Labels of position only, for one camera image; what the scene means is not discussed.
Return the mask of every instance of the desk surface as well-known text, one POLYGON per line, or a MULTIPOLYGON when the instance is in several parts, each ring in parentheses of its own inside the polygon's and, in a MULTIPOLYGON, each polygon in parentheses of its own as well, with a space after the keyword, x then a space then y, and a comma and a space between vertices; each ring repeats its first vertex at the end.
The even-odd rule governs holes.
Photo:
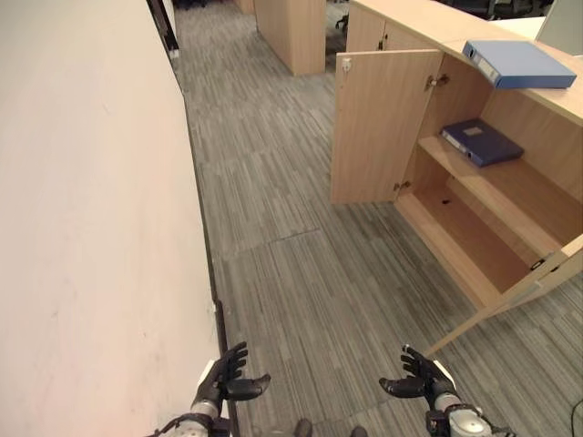
MULTIPOLYGON (((353 0, 382 15, 408 32, 434 43, 448 55, 469 63, 462 53, 468 39, 528 40, 490 22, 465 14, 433 0, 353 0)), ((578 78, 568 89, 528 88, 523 93, 583 126, 583 63, 575 57, 534 42, 557 61, 574 71, 578 78)))
POLYGON ((494 20, 490 24, 497 25, 503 29, 522 35, 528 39, 537 39, 538 32, 543 23, 544 16, 530 16, 529 18, 514 18, 512 20, 494 20))

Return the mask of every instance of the robotic arm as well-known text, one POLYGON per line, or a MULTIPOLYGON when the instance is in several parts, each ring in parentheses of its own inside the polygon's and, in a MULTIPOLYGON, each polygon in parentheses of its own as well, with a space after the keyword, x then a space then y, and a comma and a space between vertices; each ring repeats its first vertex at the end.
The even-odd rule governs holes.
POLYGON ((241 379, 247 364, 247 343, 239 343, 214 361, 190 406, 190 412, 170 421, 148 437, 159 437, 175 429, 173 437, 228 437, 229 421, 220 417, 223 401, 249 401, 261 396, 271 376, 257 380, 241 379))
POLYGON ((474 405, 463 403, 454 382, 434 361, 428 360, 408 344, 401 355, 403 369, 410 375, 401 380, 379 380, 381 387, 396 398, 424 396, 429 403, 425 424, 432 437, 488 437, 505 432, 516 437, 509 428, 497 428, 474 405))

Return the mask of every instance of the white wall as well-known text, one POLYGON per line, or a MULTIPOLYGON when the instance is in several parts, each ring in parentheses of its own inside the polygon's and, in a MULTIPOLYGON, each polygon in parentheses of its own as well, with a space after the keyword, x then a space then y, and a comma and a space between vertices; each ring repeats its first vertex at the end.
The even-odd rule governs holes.
POLYGON ((0 14, 0 435, 142 436, 218 351, 183 101, 144 0, 0 14))

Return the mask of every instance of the wooden shelf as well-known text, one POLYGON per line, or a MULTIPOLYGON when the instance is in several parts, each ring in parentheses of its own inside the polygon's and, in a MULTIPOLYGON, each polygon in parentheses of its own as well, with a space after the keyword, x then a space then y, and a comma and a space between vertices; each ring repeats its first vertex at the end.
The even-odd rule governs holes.
POLYGON ((529 266, 449 188, 400 196, 396 207, 479 309, 529 272, 529 266))
POLYGON ((522 159, 478 168, 441 137, 419 145, 541 258, 583 231, 583 207, 522 159))

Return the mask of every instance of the blue folder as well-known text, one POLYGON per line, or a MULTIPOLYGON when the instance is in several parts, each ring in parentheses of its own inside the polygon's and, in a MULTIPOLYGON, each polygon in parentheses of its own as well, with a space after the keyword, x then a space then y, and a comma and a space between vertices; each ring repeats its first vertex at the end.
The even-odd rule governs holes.
POLYGON ((521 146, 479 118, 446 126, 441 135, 478 167, 520 158, 524 152, 521 146))
POLYGON ((528 41, 467 41, 464 55, 496 88, 567 88, 577 77, 528 41))

